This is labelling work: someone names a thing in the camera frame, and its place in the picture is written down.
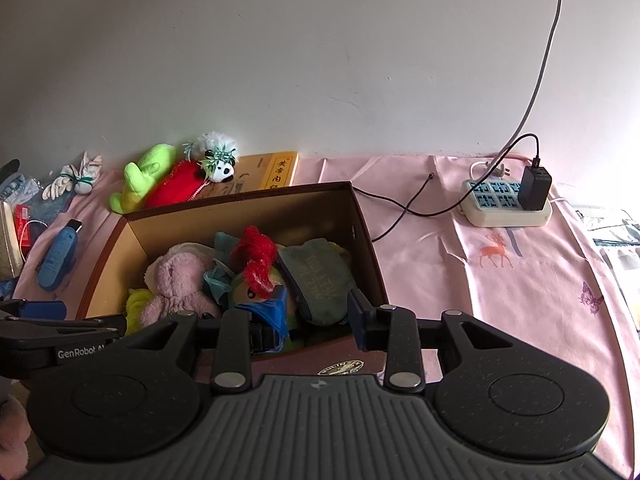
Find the cardboard box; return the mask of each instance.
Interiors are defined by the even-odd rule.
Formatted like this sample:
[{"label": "cardboard box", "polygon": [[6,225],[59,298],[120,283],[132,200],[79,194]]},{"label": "cardboard box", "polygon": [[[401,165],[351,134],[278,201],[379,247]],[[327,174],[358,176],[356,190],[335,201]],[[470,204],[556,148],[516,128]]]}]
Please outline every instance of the cardboard box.
[{"label": "cardboard box", "polygon": [[[240,237],[254,224],[277,244],[323,237],[347,249],[356,283],[373,305],[388,303],[364,217],[349,182],[283,187],[196,200],[123,216],[98,259],[78,319],[121,312],[129,288],[144,287],[148,265],[173,245],[212,245],[224,231]],[[360,352],[351,335],[282,354],[256,356],[262,373],[376,373],[384,352]]]}]

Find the white wall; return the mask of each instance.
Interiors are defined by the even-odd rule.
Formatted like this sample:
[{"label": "white wall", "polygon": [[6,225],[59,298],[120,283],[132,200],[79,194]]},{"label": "white wall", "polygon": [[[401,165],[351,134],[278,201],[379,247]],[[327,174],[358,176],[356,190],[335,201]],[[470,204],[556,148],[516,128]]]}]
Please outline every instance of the white wall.
[{"label": "white wall", "polygon": [[[0,160],[43,175],[211,129],[245,152],[490,152],[527,105],[555,4],[0,0]],[[634,207],[640,0],[564,0],[526,130],[571,198]]]}]

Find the pink fabric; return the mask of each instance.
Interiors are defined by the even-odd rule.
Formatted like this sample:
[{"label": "pink fabric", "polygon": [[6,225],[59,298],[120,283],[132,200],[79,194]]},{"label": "pink fabric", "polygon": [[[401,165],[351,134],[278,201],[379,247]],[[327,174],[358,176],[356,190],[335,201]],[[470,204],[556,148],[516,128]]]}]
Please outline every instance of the pink fabric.
[{"label": "pink fabric", "polygon": [[15,397],[9,396],[0,406],[0,476],[7,480],[26,473],[27,446],[31,429],[24,408]]},{"label": "pink fabric", "polygon": [[[95,263],[120,219],[120,215],[109,209],[109,195],[121,192],[124,186],[121,171],[103,173],[90,195],[76,196],[66,213],[58,218],[38,238],[24,264],[15,287],[14,298],[24,300],[60,300],[66,304],[66,318],[75,319],[84,289],[94,272]],[[76,219],[82,222],[78,233],[78,246],[74,253],[75,264],[60,286],[46,292],[38,285],[35,268],[46,254],[53,238],[66,223]]]},{"label": "pink fabric", "polygon": [[[434,212],[460,198],[462,181],[477,159],[446,156],[382,156],[302,160],[296,184],[351,180],[363,190],[403,204],[430,171],[435,179],[412,209]],[[508,160],[514,180],[524,163]],[[359,196],[372,237],[401,213],[395,205]],[[616,283],[580,221],[565,202],[553,204],[546,227],[477,228],[460,213],[436,218],[406,215],[394,231],[374,244],[389,300],[418,317],[439,319],[444,310],[463,310],[537,348],[593,374],[610,400],[607,427],[596,455],[623,477],[638,474],[640,342]],[[499,235],[501,244],[487,237]],[[492,265],[482,254],[494,254]],[[581,303],[584,284],[604,296],[597,308]],[[428,380],[441,377],[433,351],[424,352]]]}]

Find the panda plush toy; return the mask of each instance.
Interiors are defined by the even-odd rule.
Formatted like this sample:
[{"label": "panda plush toy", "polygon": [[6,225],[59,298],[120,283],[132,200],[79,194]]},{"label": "panda plush toy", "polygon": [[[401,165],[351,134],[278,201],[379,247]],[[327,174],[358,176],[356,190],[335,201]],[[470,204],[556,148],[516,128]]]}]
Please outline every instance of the panda plush toy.
[{"label": "panda plush toy", "polygon": [[231,137],[218,132],[201,134],[184,150],[187,160],[197,160],[204,178],[210,182],[229,182],[234,177],[238,148]]}]

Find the book cover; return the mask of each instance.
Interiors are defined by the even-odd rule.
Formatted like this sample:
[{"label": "book cover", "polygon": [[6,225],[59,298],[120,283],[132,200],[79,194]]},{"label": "book cover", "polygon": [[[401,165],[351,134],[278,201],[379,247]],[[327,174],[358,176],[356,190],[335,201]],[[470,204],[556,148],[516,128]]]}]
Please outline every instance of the book cover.
[{"label": "book cover", "polygon": [[298,166],[298,152],[263,153],[241,156],[230,182],[209,184],[195,200],[259,189],[291,186]]}]

